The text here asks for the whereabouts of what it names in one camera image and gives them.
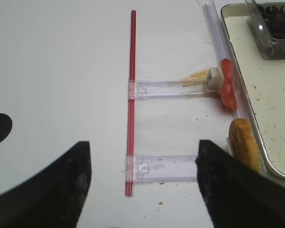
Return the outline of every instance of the white surface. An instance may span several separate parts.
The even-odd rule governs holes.
[[[246,20],[225,22],[268,156],[285,173],[285,60],[261,57]]]
[[[231,2],[220,1],[217,8]],[[134,197],[124,197],[132,9],[137,10],[137,79],[182,79],[215,66],[198,0],[0,1],[0,112],[14,124],[0,143],[0,194],[77,141],[89,140],[92,183],[79,228],[210,228],[196,183],[140,185]],[[159,122],[137,126],[135,137],[149,125],[154,138],[143,137],[136,146],[148,143],[162,150],[157,153],[184,154],[195,152],[202,137],[223,143],[229,123],[220,122],[222,111],[217,118],[208,114],[207,123],[204,113],[219,110],[218,103],[210,107],[201,104],[213,101],[183,99],[145,105],[157,102],[162,108],[152,115],[163,121],[167,111],[165,129]],[[155,121],[148,113],[144,118]]]

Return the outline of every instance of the red straw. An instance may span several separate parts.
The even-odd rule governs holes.
[[[136,11],[131,11],[131,44],[129,80],[135,81],[135,48],[136,48]],[[134,154],[134,99],[128,100],[128,135],[127,155]],[[126,182],[125,196],[133,195],[133,182]]]

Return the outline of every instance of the bread roll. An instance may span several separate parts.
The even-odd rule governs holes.
[[[236,159],[260,173],[261,157],[249,121],[246,119],[233,120],[229,129],[229,140]]]

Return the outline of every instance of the plastic container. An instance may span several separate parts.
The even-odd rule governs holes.
[[[256,41],[260,54],[267,59],[285,59],[285,39],[276,39],[272,36],[254,0],[245,0],[249,12],[247,23]],[[266,8],[273,5],[281,8],[285,2],[260,3]]]

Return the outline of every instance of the white table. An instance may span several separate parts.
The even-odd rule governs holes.
[[[217,9],[233,3],[216,2]],[[79,228],[210,228],[197,183],[136,185],[134,197],[124,196],[132,9],[137,79],[180,80],[215,66],[199,0],[0,0],[0,112],[13,120],[0,143],[0,194],[89,140],[92,183]],[[178,105],[181,115],[185,102],[161,104]],[[195,112],[187,104],[183,113]],[[180,139],[188,132],[207,137],[176,128]],[[178,148],[175,137],[162,139]],[[222,143],[220,133],[213,137]],[[195,152],[192,143],[174,154]]]

